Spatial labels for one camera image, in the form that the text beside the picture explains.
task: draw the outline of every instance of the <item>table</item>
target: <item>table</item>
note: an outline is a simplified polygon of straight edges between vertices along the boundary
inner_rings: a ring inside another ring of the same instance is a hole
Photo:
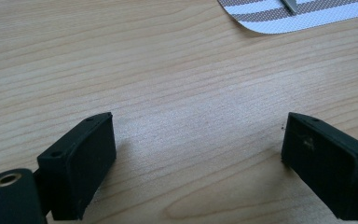
[[[280,151],[290,111],[358,139],[358,19],[261,35],[215,0],[0,0],[0,172],[107,111],[81,223],[341,223]]]

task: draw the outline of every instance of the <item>wooden table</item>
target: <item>wooden table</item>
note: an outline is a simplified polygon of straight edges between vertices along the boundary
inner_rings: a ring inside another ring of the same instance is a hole
[[[358,138],[358,19],[260,35],[215,0],[0,0],[0,172],[106,111],[117,161],[81,223],[341,223],[280,151],[290,111]]]

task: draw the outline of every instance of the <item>wooden tabletop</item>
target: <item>wooden tabletop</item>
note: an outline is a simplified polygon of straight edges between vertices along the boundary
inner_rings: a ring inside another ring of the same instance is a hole
[[[290,111],[358,139],[358,19],[260,35],[216,0],[0,0],[0,173],[108,111],[117,161],[69,223],[341,223],[280,152]]]

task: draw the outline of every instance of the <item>screw hole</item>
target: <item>screw hole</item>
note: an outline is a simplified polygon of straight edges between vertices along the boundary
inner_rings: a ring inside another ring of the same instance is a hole
[[[53,152],[53,153],[51,153],[50,155],[51,155],[51,157],[59,157],[59,156],[61,156],[61,154],[62,154],[62,152],[60,152],[60,151],[56,151],[56,152]]]
[[[21,174],[4,175],[0,178],[0,188],[16,183],[21,178]]]

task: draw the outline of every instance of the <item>black object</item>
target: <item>black object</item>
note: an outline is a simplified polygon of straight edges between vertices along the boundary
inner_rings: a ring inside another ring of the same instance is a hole
[[[358,140],[319,119],[289,113],[282,161],[337,218],[358,220]]]
[[[47,223],[82,219],[86,207],[116,159],[112,114],[84,119],[37,157],[33,174],[0,174],[0,223]]]

